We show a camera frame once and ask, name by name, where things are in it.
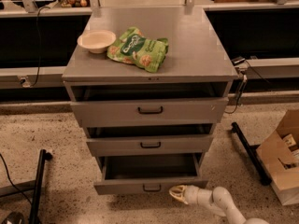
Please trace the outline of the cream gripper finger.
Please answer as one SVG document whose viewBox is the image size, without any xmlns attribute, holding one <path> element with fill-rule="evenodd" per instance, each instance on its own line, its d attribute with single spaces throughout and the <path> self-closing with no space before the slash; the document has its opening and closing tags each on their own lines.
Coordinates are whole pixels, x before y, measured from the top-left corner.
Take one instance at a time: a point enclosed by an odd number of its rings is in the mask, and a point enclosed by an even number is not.
<svg viewBox="0 0 299 224">
<path fill-rule="evenodd" d="M 185 189 L 187 188 L 186 185 L 177 185 L 172 187 L 169 192 L 172 194 L 181 194 L 185 191 Z"/>
<path fill-rule="evenodd" d="M 181 203 L 185 203 L 188 204 L 188 202 L 186 201 L 185 197 L 183 195 L 174 195 L 173 196 L 177 201 L 181 202 Z"/>
</svg>

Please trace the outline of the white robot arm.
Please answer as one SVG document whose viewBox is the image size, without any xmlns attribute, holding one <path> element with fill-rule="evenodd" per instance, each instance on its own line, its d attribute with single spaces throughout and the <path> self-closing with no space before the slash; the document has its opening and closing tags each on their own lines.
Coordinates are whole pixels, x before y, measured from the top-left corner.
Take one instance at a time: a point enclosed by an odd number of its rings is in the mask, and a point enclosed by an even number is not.
<svg viewBox="0 0 299 224">
<path fill-rule="evenodd" d="M 196 204 L 205 207 L 217 216 L 226 217 L 229 224 L 269 224 L 257 217 L 245 219 L 236 207 L 231 193 L 223 187 L 210 190 L 194 185 L 178 185 L 172 187 L 169 194 L 179 202 L 187 205 Z"/>
</svg>

